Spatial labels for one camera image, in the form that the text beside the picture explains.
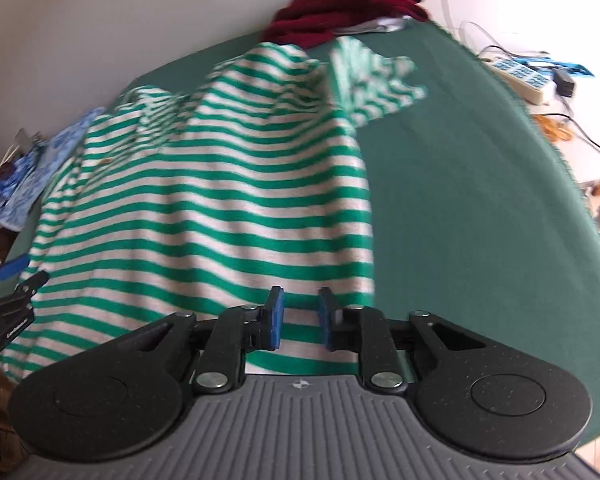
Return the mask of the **green white striped shirt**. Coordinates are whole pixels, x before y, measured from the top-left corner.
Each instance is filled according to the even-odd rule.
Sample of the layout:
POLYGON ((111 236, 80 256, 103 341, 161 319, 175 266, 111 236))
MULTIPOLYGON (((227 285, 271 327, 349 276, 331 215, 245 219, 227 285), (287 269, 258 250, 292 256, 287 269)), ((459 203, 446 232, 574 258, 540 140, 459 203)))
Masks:
POLYGON ((344 37, 326 60, 270 42, 215 66, 192 93, 129 91, 54 175, 29 271, 50 278, 34 323, 1 354, 7 377, 110 341, 173 312, 214 318, 274 286, 290 311, 253 372, 349 374, 330 352, 317 293, 374 301, 372 206, 356 140, 419 103, 414 63, 344 37))

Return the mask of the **blue floral cloth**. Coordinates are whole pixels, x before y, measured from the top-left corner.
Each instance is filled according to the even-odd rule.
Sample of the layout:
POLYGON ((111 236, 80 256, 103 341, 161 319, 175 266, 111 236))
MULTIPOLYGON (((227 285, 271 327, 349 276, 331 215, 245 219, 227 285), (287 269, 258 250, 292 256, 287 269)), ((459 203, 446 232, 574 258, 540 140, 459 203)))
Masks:
POLYGON ((94 120, 105 109, 89 110, 50 139, 33 143, 32 150, 12 163, 12 172, 0 178, 0 229, 20 232, 33 204, 54 173, 65 163, 94 120))

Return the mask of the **white power strip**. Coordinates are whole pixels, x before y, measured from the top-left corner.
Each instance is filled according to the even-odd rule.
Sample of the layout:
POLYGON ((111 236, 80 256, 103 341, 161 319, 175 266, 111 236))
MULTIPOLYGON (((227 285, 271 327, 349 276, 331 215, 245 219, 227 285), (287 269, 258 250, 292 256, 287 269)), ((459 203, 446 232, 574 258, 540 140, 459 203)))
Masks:
POLYGON ((524 64, 511 58, 484 58, 482 62, 532 105, 547 104, 554 96, 554 81, 524 64))

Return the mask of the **white folded garment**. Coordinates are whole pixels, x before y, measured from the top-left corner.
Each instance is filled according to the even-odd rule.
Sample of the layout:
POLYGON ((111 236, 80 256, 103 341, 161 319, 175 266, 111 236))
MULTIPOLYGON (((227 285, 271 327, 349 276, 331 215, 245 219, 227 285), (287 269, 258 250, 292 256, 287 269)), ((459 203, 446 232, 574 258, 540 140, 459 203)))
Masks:
POLYGON ((395 18, 375 18, 344 30, 343 35, 391 34, 404 29, 413 19, 408 15, 395 18))

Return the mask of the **dark red knit sweater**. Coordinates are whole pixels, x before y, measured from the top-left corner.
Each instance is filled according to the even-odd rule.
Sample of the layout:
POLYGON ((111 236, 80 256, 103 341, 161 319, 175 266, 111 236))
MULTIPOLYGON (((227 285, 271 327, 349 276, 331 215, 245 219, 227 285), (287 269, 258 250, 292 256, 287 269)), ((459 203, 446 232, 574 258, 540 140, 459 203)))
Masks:
POLYGON ((311 49, 333 40, 337 29, 402 16, 429 20, 422 0, 291 0, 275 13, 261 40, 311 49))

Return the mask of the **black power adapter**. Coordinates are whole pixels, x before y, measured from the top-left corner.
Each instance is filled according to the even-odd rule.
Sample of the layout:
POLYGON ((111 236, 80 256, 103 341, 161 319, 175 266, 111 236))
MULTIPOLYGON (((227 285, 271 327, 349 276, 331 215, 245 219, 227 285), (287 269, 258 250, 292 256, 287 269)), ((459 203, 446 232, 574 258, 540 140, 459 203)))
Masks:
POLYGON ((558 96, 571 98, 573 96, 574 89, 576 88, 576 83, 571 78, 569 73, 561 67, 554 67, 552 69, 552 74, 558 96))

